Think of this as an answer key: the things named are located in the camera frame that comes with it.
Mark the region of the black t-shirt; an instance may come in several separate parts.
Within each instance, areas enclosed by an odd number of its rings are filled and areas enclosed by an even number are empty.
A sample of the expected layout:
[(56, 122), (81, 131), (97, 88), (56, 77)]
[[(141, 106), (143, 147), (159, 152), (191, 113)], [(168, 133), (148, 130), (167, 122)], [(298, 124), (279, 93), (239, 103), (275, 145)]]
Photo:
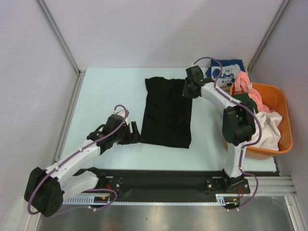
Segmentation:
[(192, 141), (192, 99), (182, 95), (184, 79), (145, 79), (142, 143), (188, 149)]

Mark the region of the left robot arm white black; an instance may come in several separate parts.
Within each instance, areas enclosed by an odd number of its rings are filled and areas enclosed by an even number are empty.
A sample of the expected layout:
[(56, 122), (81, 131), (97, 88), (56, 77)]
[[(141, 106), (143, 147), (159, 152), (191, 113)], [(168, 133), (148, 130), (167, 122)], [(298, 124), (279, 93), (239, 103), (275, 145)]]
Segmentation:
[(60, 209), (63, 202), (80, 193), (107, 193), (103, 205), (90, 205), (97, 211), (117, 200), (118, 190), (113, 189), (104, 171), (95, 167), (76, 173), (88, 162), (99, 157), (113, 145), (135, 144), (141, 141), (135, 121), (127, 122), (126, 117), (112, 114), (105, 124), (91, 132), (82, 145), (69, 157), (41, 169), (33, 169), (29, 175), (24, 199), (30, 215), (41, 213), (51, 217)]

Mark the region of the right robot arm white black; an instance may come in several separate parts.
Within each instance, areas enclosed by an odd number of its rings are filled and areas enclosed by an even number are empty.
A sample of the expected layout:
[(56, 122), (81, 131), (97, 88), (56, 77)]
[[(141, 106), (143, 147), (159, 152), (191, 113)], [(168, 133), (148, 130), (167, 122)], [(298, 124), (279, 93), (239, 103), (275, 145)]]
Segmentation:
[(183, 96), (193, 99), (203, 97), (222, 113), (222, 134), (228, 143), (224, 175), (218, 186), (210, 182), (212, 187), (208, 189), (233, 193), (244, 183), (242, 163), (248, 142), (256, 132), (253, 107), (248, 103), (241, 103), (221, 90), (212, 79), (204, 77), (197, 65), (187, 68), (186, 75)]

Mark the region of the folded beige t-shirt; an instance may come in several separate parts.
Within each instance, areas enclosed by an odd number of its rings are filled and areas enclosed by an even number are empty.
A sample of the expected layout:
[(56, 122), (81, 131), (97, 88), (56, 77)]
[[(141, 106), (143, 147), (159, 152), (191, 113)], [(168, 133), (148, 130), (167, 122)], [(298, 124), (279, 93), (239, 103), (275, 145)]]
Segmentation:
[(242, 62), (242, 65), (239, 64), (229, 64), (225, 67), (223, 67), (223, 80), (222, 80), (222, 89), (224, 91), (229, 91), (231, 87), (233, 86), (236, 77), (240, 71), (242, 71), (241, 66), (244, 67), (244, 71), (247, 73), (248, 77), (250, 77), (248, 73), (248, 66), (246, 62)]

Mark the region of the folded blue Mickey t-shirt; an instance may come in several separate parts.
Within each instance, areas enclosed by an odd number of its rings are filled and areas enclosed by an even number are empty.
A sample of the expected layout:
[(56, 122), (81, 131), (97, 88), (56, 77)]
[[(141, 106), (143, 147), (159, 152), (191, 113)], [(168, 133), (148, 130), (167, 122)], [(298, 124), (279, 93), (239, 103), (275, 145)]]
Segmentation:
[[(231, 59), (231, 60), (219, 60), (222, 66), (221, 77), (217, 81), (217, 85), (220, 88), (231, 87), (236, 80), (237, 75), (242, 71), (245, 72), (245, 67), (243, 61), (240, 59)], [(219, 64), (212, 60), (211, 66), (206, 71), (206, 76), (211, 79), (216, 79), (220, 73)]]

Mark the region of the pink t-shirt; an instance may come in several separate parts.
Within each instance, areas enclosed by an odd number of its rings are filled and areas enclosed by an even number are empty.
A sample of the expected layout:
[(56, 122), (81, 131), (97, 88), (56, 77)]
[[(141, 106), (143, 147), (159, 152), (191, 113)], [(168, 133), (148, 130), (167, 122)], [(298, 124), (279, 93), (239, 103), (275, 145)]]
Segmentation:
[(234, 93), (247, 93), (248, 96), (256, 103), (259, 112), (270, 112), (268, 106), (263, 104), (260, 93), (253, 88), (252, 82), (246, 72), (239, 72), (234, 82)]

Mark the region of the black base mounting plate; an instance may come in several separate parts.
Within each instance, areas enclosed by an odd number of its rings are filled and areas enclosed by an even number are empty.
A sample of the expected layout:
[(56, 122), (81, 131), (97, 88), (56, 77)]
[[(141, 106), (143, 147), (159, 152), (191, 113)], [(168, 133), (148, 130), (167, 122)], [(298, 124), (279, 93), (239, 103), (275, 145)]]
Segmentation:
[(210, 191), (210, 182), (218, 186), (223, 177), (222, 171), (164, 171), (164, 170), (102, 170), (99, 169), (101, 177), (96, 189), (111, 189), (117, 195), (130, 195), (143, 193), (145, 195), (167, 193), (169, 195), (192, 194), (201, 197), (202, 194), (238, 194), (248, 195), (253, 192), (253, 186), (248, 177), (277, 177), (275, 172), (247, 172), (244, 175), (244, 183), (231, 193), (222, 190)]

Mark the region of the dark green t-shirt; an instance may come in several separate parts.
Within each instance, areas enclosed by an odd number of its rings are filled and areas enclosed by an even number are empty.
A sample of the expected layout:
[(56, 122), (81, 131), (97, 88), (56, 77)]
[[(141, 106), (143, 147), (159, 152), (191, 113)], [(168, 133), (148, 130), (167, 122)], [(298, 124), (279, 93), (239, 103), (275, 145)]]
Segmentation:
[(251, 99), (247, 93), (234, 94), (232, 97), (241, 101), (242, 103), (249, 103), (253, 107), (251, 111), (253, 111), (255, 114), (258, 113), (258, 107), (256, 102)]

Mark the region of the orange plastic basket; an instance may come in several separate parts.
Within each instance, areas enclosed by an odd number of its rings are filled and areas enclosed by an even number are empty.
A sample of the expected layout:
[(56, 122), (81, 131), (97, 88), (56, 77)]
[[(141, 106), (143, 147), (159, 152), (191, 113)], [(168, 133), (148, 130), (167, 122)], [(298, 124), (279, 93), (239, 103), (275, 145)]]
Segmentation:
[(262, 127), (261, 141), (249, 146), (246, 156), (254, 159), (268, 159), (289, 152), (293, 147), (293, 138), (284, 93), (266, 84), (253, 83), (252, 88), (259, 92), (263, 104), (270, 109), (270, 112), (257, 113)]

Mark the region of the white t-shirt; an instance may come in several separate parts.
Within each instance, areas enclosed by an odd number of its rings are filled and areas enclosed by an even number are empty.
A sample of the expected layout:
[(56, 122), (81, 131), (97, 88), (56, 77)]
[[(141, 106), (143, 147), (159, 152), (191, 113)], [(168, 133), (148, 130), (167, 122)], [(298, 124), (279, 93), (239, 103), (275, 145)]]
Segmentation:
[(282, 121), (282, 116), (277, 112), (259, 112), (256, 117), (262, 128), (262, 136), (260, 141), (252, 147), (278, 151), (278, 143), (281, 139), (278, 125)]

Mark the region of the left aluminium frame post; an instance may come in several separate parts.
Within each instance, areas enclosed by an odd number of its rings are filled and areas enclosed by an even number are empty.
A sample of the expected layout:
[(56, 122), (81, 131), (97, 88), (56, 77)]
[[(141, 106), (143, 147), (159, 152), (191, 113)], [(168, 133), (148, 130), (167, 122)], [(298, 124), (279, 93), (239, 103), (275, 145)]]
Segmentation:
[(73, 54), (64, 38), (62, 35), (62, 32), (60, 31), (56, 20), (54, 19), (47, 3), (44, 0), (35, 0), (38, 8), (40, 9), (44, 19), (46, 20), (51, 32), (53, 33), (55, 39), (58, 42), (58, 45), (60, 46), (61, 50), (63, 51), (66, 59), (68, 60), (71, 68), (74, 70), (77, 76), (83, 76), (85, 74), (85, 70), (81, 70), (77, 62), (75, 61), (75, 58), (73, 57)]

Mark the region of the aluminium frame post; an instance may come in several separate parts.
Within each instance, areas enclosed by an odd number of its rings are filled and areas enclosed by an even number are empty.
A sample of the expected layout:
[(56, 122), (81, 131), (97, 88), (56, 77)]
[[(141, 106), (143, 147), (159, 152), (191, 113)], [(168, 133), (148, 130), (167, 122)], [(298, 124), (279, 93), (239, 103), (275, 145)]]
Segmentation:
[(247, 67), (247, 71), (248, 73), (250, 73), (253, 69), (253, 67), (255, 66), (258, 58), (260, 57), (261, 53), (263, 52), (267, 42), (269, 41), (270, 37), (272, 36), (274, 30), (276, 29), (278, 23), (280, 22), (280, 19), (282, 18), (284, 12), (286, 11), (289, 3), (291, 1), (290, 0), (282, 0), (271, 23), (269, 24), (256, 52), (254, 53), (251, 61), (249, 62), (248, 64), (248, 67)]
[(62, 32), (60, 31), (56, 20), (54, 19), (47, 3), (44, 0), (35, 0), (38, 8), (40, 9), (44, 19), (46, 20), (51, 32), (53, 33), (55, 39), (58, 42), (58, 45), (60, 46), (61, 50), (63, 51), (66, 59), (68, 60), (71, 68), (74, 70), (77, 76), (83, 76), (85, 74), (85, 70), (81, 70), (77, 62), (75, 61), (75, 58), (73, 57), (73, 54), (64, 38), (62, 35)]

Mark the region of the right aluminium frame post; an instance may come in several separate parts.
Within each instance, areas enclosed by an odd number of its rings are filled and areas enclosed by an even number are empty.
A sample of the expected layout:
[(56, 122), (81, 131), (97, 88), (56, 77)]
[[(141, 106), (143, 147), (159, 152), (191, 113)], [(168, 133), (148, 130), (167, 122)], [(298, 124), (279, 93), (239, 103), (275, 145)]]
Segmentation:
[(270, 37), (272, 36), (274, 30), (276, 29), (278, 23), (280, 22), (280, 19), (282, 18), (284, 12), (286, 11), (289, 3), (291, 1), (290, 0), (282, 0), (271, 23), (269, 24), (256, 52), (254, 53), (251, 61), (249, 62), (248, 64), (248, 67), (247, 67), (247, 71), (248, 73), (250, 73), (253, 69), (253, 67), (255, 66), (258, 58), (260, 57), (261, 53), (263, 52), (267, 42), (269, 41)]

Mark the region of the aluminium frame rail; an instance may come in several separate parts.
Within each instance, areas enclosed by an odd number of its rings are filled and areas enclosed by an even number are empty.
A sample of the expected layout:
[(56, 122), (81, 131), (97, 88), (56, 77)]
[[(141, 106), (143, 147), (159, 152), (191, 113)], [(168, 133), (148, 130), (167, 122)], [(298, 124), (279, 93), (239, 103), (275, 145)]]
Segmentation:
[(257, 177), (258, 190), (256, 196), (294, 196), (296, 190), (290, 176)]

